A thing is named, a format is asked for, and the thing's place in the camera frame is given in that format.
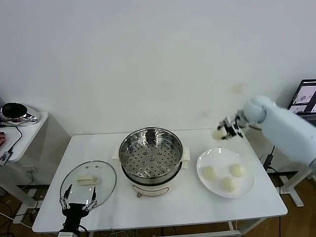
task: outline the white wall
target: white wall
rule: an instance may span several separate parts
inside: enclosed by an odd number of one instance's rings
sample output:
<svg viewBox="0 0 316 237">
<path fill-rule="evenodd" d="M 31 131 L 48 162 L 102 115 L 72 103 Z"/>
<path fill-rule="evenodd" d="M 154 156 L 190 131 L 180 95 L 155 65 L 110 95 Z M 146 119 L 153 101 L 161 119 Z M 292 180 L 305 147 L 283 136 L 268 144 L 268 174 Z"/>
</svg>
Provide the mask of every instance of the white wall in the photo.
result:
<svg viewBox="0 0 316 237">
<path fill-rule="evenodd" d="M 286 106 L 315 77 L 315 9 L 314 0 L 0 1 L 0 97 L 48 111 L 70 136 L 213 127 L 252 95 Z"/>
</svg>

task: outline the stainless steel steamer basket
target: stainless steel steamer basket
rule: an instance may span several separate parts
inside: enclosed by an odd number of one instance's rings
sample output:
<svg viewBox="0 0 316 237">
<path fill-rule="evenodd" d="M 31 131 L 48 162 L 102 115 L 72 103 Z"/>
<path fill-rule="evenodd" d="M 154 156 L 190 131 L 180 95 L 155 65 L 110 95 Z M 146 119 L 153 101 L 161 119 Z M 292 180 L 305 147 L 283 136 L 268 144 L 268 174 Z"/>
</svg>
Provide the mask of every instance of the stainless steel steamer basket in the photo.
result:
<svg viewBox="0 0 316 237">
<path fill-rule="evenodd" d="M 119 148 L 119 160 L 126 176 L 142 185 L 160 185 L 181 168 L 183 147 L 172 132 L 146 127 L 128 135 Z"/>
</svg>

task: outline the computer screen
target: computer screen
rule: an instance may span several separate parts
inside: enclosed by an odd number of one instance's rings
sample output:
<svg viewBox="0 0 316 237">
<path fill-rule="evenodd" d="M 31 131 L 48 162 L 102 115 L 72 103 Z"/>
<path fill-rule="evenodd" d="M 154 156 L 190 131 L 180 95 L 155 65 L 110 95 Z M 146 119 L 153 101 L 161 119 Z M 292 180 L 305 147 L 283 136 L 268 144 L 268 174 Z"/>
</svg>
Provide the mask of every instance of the computer screen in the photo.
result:
<svg viewBox="0 0 316 237">
<path fill-rule="evenodd" d="M 301 81 L 288 110 L 299 115 L 316 114 L 316 79 Z"/>
</svg>

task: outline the metal rim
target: metal rim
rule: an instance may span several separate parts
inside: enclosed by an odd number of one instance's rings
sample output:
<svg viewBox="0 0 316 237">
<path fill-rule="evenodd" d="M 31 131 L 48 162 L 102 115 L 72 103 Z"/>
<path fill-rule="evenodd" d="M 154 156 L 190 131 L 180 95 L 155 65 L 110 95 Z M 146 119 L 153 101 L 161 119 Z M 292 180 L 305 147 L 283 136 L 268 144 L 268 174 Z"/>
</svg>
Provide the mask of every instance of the metal rim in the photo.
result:
<svg viewBox="0 0 316 237">
<path fill-rule="evenodd" d="M 123 162 L 122 162 L 122 157 L 121 157 L 121 155 L 120 155 L 120 153 L 121 153 L 121 151 L 122 151 L 122 149 L 123 149 L 123 148 L 122 148 L 123 145 L 125 145 L 126 141 L 127 141 L 129 138 L 131 138 L 132 136 L 134 136 L 134 135 L 136 135 L 136 134 L 138 134 L 138 133 L 140 133 L 140 132 L 142 132 L 142 131 L 146 131 L 146 130 L 160 130 L 160 131 L 162 131 L 162 132 L 165 132 L 165 133 L 170 134 L 171 136 L 173 136 L 173 137 L 177 140 L 177 142 L 179 143 L 180 148 L 181 148 L 181 152 L 179 152 L 179 154 L 180 154 L 179 160 L 177 161 L 177 164 L 174 165 L 173 169 L 170 169 L 170 170 L 169 170 L 168 172 L 166 172 L 166 173 L 161 173 L 161 174 L 160 174 L 159 176 L 157 176 L 157 177 L 142 177 L 142 176 L 136 175 L 135 173 L 133 173 L 132 171 L 130 171 L 127 167 L 125 167 L 125 164 L 123 164 Z M 119 147 L 119 151 L 118 151 L 119 160 L 120 160 L 120 162 L 121 162 L 121 164 L 122 164 L 122 168 L 124 169 L 125 174 L 126 174 L 127 176 L 131 175 L 131 176 L 135 176 L 135 177 L 137 177 L 137 178 L 143 179 L 143 180 L 149 179 L 149 178 L 150 178 L 150 179 L 155 179 L 155 178 L 163 177 L 163 176 L 166 176 L 166 175 L 170 174 L 172 171 L 177 170 L 177 169 L 179 168 L 180 163 L 181 163 L 182 155 L 183 155 L 183 145 L 182 145 L 180 139 L 178 138 L 178 136 L 176 136 L 173 132 L 171 132 L 171 131 L 169 131 L 169 130 L 167 130 L 167 129 L 163 129 L 163 128 L 159 128 L 159 127 L 145 127 L 145 128 L 142 128 L 142 129 L 139 129 L 139 130 L 136 130 L 136 131 L 130 133 L 130 134 L 129 134 L 127 137 L 125 137 L 125 139 L 122 141 L 122 143 L 121 143 L 121 145 L 120 145 L 120 147 Z"/>
</svg>

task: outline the steamed bun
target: steamed bun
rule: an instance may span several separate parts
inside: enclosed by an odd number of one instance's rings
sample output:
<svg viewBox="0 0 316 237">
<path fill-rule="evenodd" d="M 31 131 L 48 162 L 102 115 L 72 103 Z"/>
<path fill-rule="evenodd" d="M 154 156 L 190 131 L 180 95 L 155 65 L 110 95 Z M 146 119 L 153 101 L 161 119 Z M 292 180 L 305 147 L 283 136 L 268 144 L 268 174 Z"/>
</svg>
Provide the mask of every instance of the steamed bun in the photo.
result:
<svg viewBox="0 0 316 237">
<path fill-rule="evenodd" d="M 220 130 L 215 130 L 212 134 L 212 137 L 215 141 L 221 141 L 222 137 L 225 137 L 227 132 L 222 128 Z"/>
<path fill-rule="evenodd" d="M 245 166 L 243 166 L 241 164 L 233 164 L 233 165 L 229 166 L 229 171 L 233 176 L 235 176 L 237 178 L 241 178 L 241 177 L 245 176 L 247 173 Z"/>
<path fill-rule="evenodd" d="M 222 179 L 221 185 L 226 192 L 232 192 L 236 189 L 236 183 L 234 179 L 232 179 L 232 177 L 229 176 Z"/>
<path fill-rule="evenodd" d="M 202 169 L 203 176 L 207 180 L 215 180 L 217 179 L 217 172 L 212 166 L 206 166 Z"/>
</svg>

